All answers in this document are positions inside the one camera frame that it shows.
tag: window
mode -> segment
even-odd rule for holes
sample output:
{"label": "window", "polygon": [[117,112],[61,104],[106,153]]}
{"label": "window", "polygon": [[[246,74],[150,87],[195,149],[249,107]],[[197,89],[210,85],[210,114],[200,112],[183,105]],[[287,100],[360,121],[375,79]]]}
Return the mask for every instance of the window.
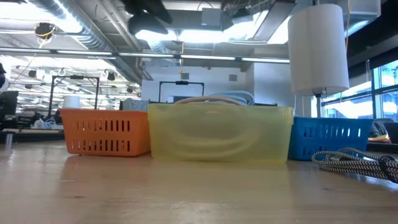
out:
{"label": "window", "polygon": [[373,70],[375,75],[375,89],[398,84],[398,60]]}
{"label": "window", "polygon": [[382,117],[398,121],[398,91],[382,94]]}
{"label": "window", "polygon": [[398,122],[398,60],[375,68],[372,79],[323,99],[326,118],[390,118]]}
{"label": "window", "polygon": [[346,100],[324,106],[326,118],[373,118],[371,96]]}

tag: blue basket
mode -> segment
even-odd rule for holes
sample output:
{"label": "blue basket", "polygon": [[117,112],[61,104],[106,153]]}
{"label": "blue basket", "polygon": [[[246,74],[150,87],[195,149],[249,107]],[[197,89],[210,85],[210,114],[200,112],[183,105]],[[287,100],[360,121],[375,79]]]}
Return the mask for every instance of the blue basket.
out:
{"label": "blue basket", "polygon": [[372,119],[294,118],[289,159],[310,161],[314,153],[352,147],[366,150]]}

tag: desk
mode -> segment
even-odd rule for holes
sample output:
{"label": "desk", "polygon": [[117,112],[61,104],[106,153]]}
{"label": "desk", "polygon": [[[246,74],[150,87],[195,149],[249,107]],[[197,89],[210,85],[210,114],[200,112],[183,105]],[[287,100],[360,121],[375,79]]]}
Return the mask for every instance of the desk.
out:
{"label": "desk", "polygon": [[0,151],[0,223],[394,223],[398,185],[318,170]]}

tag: yellow translucent container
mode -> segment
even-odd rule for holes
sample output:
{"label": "yellow translucent container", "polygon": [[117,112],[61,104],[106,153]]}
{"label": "yellow translucent container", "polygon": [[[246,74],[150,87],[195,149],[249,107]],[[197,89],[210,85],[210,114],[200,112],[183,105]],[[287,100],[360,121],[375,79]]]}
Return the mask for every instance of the yellow translucent container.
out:
{"label": "yellow translucent container", "polygon": [[285,162],[293,109],[214,103],[149,105],[156,159]]}

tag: braided cable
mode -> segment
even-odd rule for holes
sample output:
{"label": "braided cable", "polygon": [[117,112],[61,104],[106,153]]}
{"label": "braided cable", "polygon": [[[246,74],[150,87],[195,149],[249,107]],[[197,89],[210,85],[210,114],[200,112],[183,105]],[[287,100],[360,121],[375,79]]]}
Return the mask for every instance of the braided cable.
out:
{"label": "braided cable", "polygon": [[[357,156],[367,157],[373,161],[352,156],[347,154],[347,152],[352,152]],[[322,160],[318,159],[320,156],[325,156],[325,158]],[[346,147],[337,152],[316,152],[311,160],[318,164],[319,168],[326,171],[361,174],[378,179],[390,180],[398,184],[398,162],[391,156],[377,157],[357,149]]]}

